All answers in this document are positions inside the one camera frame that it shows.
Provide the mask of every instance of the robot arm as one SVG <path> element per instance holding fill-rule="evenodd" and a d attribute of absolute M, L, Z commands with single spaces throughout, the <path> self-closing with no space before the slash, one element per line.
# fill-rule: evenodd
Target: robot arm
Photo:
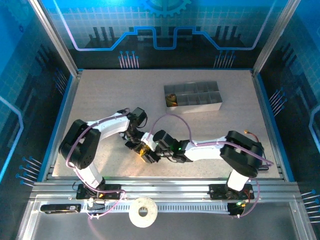
<path fill-rule="evenodd" d="M 190 140 L 177 141 L 164 130 L 160 130 L 154 135 L 153 141 L 161 149 L 162 155 L 172 157 L 178 163 L 195 162 L 201 159 L 225 160 L 233 168 L 226 186 L 237 192 L 244 188 L 249 178 L 257 176 L 262 165 L 262 162 L 252 155 L 229 144 L 221 144 L 234 143 L 262 156 L 263 147 L 260 142 L 252 141 L 236 131 L 229 131 L 227 136 L 218 139 L 191 143 Z"/>
<path fill-rule="evenodd" d="M 105 183 L 104 178 L 93 163 L 99 142 L 113 134 L 121 133 L 122 138 L 128 140 L 126 144 L 137 146 L 141 144 L 141 138 L 145 135 L 144 132 L 137 130 L 137 126 L 147 117 L 145 111 L 137 107 L 127 115 L 123 115 L 124 112 L 124 110 L 120 110 L 110 116 L 109 120 L 91 128 L 71 154 L 69 164 L 74 166 L 74 170 L 80 179 L 94 189 Z M 101 120 L 84 122 L 78 119 L 74 121 L 59 147 L 62 156 L 67 159 L 80 134 L 89 126 L 100 122 Z"/>
<path fill-rule="evenodd" d="M 59 147 L 59 152 L 66 159 L 82 132 L 92 124 L 100 123 L 83 136 L 69 160 L 80 179 L 94 189 L 99 189 L 105 184 L 104 178 L 93 164 L 98 144 L 102 139 L 116 133 L 127 141 L 125 145 L 128 148 L 134 150 L 147 163 L 155 163 L 161 158 L 169 157 L 177 163 L 195 162 L 201 159 L 223 159 L 233 168 L 227 187 L 235 191 L 241 191 L 247 180 L 255 178 L 258 174 L 261 162 L 257 158 L 237 151 L 227 144 L 206 145 L 212 142 L 230 142 L 259 156 L 262 155 L 261 143 L 254 142 L 236 131 L 229 131 L 227 136 L 210 141 L 193 143 L 190 140 L 177 141 L 164 130 L 158 131 L 154 136 L 152 134 L 149 136 L 148 132 L 139 131 L 138 126 L 147 120 L 147 114 L 143 109 L 137 107 L 126 115 L 123 115 L 124 112 L 124 110 L 118 111 L 108 121 L 102 123 L 100 123 L 101 120 L 90 122 L 76 120 Z"/>

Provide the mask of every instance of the tape roll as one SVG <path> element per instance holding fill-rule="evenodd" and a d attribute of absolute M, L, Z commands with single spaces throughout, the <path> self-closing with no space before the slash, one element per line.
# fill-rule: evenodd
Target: tape roll
<path fill-rule="evenodd" d="M 147 211 L 145 216 L 139 214 L 143 208 Z M 129 218 L 131 222 L 139 228 L 147 228 L 152 225 L 158 215 L 156 203 L 149 197 L 139 197 L 133 201 L 129 209 Z"/>

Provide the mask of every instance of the blue enclosure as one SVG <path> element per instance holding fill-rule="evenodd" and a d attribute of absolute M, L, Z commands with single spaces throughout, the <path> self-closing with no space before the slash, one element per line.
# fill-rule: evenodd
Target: blue enclosure
<path fill-rule="evenodd" d="M 58 123 L 77 77 L 62 50 L 76 72 L 251 70 L 287 181 L 298 182 L 301 192 L 320 191 L 318 0 L 30 2 L 0 0 L 0 239 L 16 236 L 32 187 L 51 164 Z M 300 3 L 287 11 L 293 2 Z M 320 225 L 312 226 L 319 237 Z"/>

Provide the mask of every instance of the gray work surface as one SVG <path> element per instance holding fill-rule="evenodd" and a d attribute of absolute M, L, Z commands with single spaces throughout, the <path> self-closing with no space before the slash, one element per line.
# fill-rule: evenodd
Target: gray work surface
<path fill-rule="evenodd" d="M 85 213 L 41 213 L 33 240 L 295 240 L 288 206 L 258 204 L 247 216 L 205 213 L 159 213 L 147 228 L 134 226 L 128 213 L 90 220 Z"/>
<path fill-rule="evenodd" d="M 256 134 L 265 149 L 267 159 L 275 161 L 266 126 L 249 70 L 84 70 L 74 98 L 66 132 L 73 121 L 95 121 L 113 115 L 116 111 L 136 107 L 148 116 L 148 132 L 152 124 L 166 113 L 164 85 L 217 81 L 222 97 L 218 111 L 181 114 L 190 125 L 192 139 L 212 140 L 235 130 L 245 129 Z M 165 130 L 177 140 L 189 138 L 189 132 L 178 118 L 167 116 L 154 128 L 154 133 Z M 58 156 L 53 176 L 74 176 Z M 115 134 L 100 142 L 94 163 L 103 176 L 111 177 L 197 177 L 227 178 L 231 167 L 223 160 L 199 160 L 192 163 L 172 163 L 161 159 L 145 163 Z M 279 178 L 276 165 L 259 178 Z"/>

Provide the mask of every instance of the floor panel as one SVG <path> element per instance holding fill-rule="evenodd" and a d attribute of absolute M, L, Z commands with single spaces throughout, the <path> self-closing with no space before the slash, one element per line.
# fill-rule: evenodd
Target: floor panel
<path fill-rule="evenodd" d="M 193 140 L 210 140 L 225 136 L 228 131 L 256 134 L 267 159 L 275 161 L 267 130 L 249 70 L 84 70 L 69 116 L 67 130 L 73 121 L 94 121 L 124 108 L 144 109 L 148 116 L 144 132 L 166 113 L 164 85 L 217 81 L 223 100 L 219 111 L 187 113 L 181 116 L 192 130 Z M 165 130 L 177 140 L 189 138 L 187 127 L 172 116 L 161 119 L 154 131 Z M 204 159 L 192 163 L 144 163 L 125 147 L 116 134 L 100 142 L 94 163 L 103 176 L 110 177 L 204 177 L 226 178 L 231 167 L 223 160 Z M 53 176 L 74 176 L 65 160 L 58 156 Z M 258 175 L 278 178 L 276 166 Z"/>

